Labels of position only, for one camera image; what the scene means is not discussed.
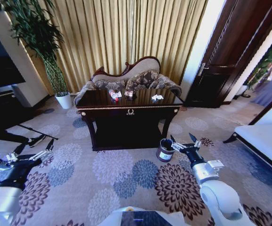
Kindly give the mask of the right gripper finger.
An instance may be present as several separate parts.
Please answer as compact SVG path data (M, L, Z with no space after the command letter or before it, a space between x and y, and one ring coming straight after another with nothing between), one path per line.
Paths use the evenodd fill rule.
M201 146L201 140L198 140L194 135L192 135L191 133L189 133L189 136L191 138L191 140L193 141L193 144L190 144L190 148L196 148L199 149Z
M176 150L176 151L182 151L186 148L186 146L180 144L180 143L177 143L174 139L174 137L172 135L170 135L171 137L171 141L172 141L172 144L171 144L171 147Z

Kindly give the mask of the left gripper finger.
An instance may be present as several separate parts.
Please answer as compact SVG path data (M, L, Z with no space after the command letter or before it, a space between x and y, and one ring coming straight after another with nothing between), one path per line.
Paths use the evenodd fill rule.
M25 148L25 144L20 144L15 148L15 150L6 155L8 161L18 161L18 157Z
M37 154L31 156L29 158L30 161L37 161L38 159L44 160L49 154L52 153L53 147L54 147L54 139L51 139L51 141L48 143L46 149L44 151L40 151Z

